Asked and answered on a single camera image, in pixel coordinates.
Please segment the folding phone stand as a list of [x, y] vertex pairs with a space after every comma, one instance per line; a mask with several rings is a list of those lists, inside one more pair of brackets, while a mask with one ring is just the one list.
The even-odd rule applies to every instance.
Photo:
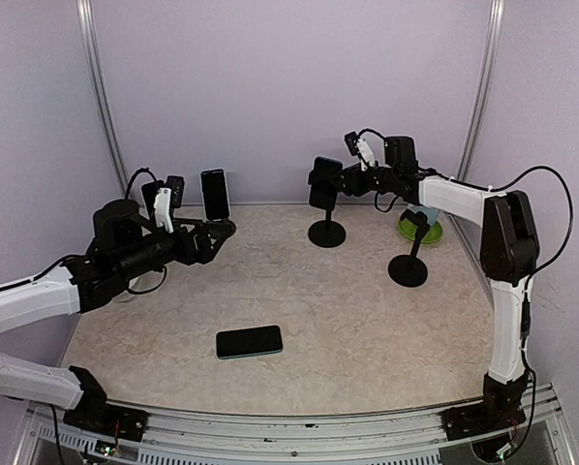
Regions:
[[214, 221], [210, 228], [218, 234], [233, 235], [236, 232], [236, 226], [230, 219]]

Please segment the phone with dark-blue case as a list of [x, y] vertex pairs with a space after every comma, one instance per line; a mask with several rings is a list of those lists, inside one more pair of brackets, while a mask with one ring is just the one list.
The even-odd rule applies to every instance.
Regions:
[[321, 156], [314, 160], [313, 169], [308, 176], [309, 205], [326, 211], [335, 208], [338, 191], [334, 185], [334, 177], [342, 169], [343, 164], [337, 160]]

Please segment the phone with light-blue case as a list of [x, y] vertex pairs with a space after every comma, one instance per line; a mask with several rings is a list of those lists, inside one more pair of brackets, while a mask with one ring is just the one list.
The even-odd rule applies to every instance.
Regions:
[[200, 174], [200, 187], [205, 218], [208, 221], [229, 218], [229, 195], [226, 174], [222, 169], [205, 170]]

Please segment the black clamp phone stand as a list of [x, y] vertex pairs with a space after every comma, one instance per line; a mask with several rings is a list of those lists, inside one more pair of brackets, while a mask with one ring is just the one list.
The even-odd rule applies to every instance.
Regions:
[[324, 210], [324, 219], [313, 223], [308, 230], [309, 240], [321, 248], [338, 247], [346, 240], [346, 230], [332, 219], [334, 209]]

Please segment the phone with lilac case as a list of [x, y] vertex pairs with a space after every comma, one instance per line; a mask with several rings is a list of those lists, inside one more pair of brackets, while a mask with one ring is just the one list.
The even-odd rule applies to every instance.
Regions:
[[149, 216], [153, 215], [156, 196], [163, 187], [164, 182], [160, 180], [151, 181], [141, 186], [141, 194]]

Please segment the phone with teal case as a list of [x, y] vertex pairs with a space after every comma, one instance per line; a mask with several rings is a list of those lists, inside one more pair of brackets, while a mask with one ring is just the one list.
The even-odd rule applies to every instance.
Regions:
[[216, 334], [216, 355], [220, 359], [278, 354], [284, 348], [277, 325], [221, 331]]

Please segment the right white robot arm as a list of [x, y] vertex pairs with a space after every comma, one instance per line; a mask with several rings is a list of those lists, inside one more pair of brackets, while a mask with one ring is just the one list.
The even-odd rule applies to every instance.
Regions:
[[494, 310], [494, 343], [479, 403], [444, 412], [447, 424], [486, 430], [502, 422], [523, 422], [521, 397], [533, 371], [526, 358], [531, 326], [531, 291], [538, 264], [539, 243], [526, 193], [511, 183], [499, 188], [471, 185], [419, 166], [410, 137], [382, 140], [384, 164], [379, 164], [362, 133], [344, 136], [358, 164], [329, 179], [339, 192], [361, 197], [373, 191], [392, 193], [408, 204], [435, 208], [481, 228], [479, 262], [490, 282]]

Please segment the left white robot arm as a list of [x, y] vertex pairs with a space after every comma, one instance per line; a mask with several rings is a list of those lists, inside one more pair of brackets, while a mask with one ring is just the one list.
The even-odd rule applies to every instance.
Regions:
[[[116, 297], [136, 295], [134, 282], [168, 264], [208, 264], [235, 234], [229, 217], [176, 218], [184, 179], [153, 179], [131, 196], [111, 201], [92, 218], [94, 237], [82, 255], [58, 259], [44, 271], [0, 286], [0, 334], [58, 316], [100, 309]], [[0, 396], [60, 407], [97, 431], [108, 429], [115, 411], [86, 369], [49, 367], [0, 353]]]

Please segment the white bowl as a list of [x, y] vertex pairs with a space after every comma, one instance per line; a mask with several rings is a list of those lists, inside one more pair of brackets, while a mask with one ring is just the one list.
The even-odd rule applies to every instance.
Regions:
[[113, 300], [115, 302], [127, 302], [130, 299], [134, 298], [135, 295], [132, 294], [132, 291], [137, 290], [137, 283], [138, 282], [139, 282], [138, 277], [130, 280], [129, 284], [127, 286], [127, 289], [124, 292], [122, 292], [121, 294], [117, 295]]

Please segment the white blue mug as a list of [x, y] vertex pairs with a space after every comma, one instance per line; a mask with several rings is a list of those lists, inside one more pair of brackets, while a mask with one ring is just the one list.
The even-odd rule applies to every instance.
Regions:
[[425, 207], [422, 205], [409, 205], [408, 209], [414, 213], [423, 213], [430, 226], [434, 226], [438, 222], [440, 211], [437, 208]]

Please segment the green saucer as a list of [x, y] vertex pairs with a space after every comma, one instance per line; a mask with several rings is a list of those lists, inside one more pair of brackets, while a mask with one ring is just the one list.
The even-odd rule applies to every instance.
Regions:
[[[414, 241], [417, 232], [417, 226], [409, 219], [400, 219], [398, 221], [398, 229], [403, 237], [410, 241]], [[434, 244], [441, 240], [443, 234], [442, 224], [437, 221], [431, 226], [430, 230], [422, 238], [422, 244]]]

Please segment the right aluminium frame post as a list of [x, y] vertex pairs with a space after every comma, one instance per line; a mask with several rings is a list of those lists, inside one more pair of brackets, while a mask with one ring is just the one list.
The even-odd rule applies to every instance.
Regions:
[[462, 181], [467, 181], [470, 177], [472, 162], [476, 154], [482, 123], [488, 108], [493, 75], [497, 66], [504, 12], [504, 0], [493, 0], [490, 3], [490, 14], [479, 71], [479, 80], [475, 92], [469, 129], [464, 143], [462, 159], [457, 171], [457, 178]]

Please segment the aluminium frame post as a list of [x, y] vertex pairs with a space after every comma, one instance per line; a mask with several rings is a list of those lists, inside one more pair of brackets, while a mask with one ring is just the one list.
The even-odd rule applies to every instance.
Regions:
[[488, 108], [493, 75], [497, 66], [504, 12], [504, 0], [493, 0], [490, 3], [490, 14], [479, 71], [479, 80], [475, 92], [469, 129], [464, 143], [462, 159], [457, 171], [457, 178], [462, 181], [467, 181], [470, 177], [472, 162], [476, 154], [482, 123]]
[[76, 9], [92, 90], [107, 143], [109, 161], [112, 165], [119, 190], [121, 194], [124, 195], [128, 187], [129, 175], [121, 154], [109, 105], [101, 54], [95, 30], [92, 2], [89, 0], [77, 0]]

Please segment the front aluminium rail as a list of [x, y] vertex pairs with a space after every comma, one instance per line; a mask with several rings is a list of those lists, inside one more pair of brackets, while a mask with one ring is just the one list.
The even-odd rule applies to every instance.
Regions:
[[475, 463], [473, 445], [496, 432], [448, 440], [447, 404], [347, 415], [256, 416], [145, 405], [138, 442], [120, 440], [103, 456], [107, 436], [65, 424], [32, 405], [17, 434], [14, 464], [440, 464]]

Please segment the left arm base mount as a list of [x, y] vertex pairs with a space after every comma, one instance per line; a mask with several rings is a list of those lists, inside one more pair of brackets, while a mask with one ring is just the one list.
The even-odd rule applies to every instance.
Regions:
[[83, 431], [140, 443], [148, 422], [148, 414], [139, 409], [106, 404], [95, 413], [66, 411], [63, 422]]

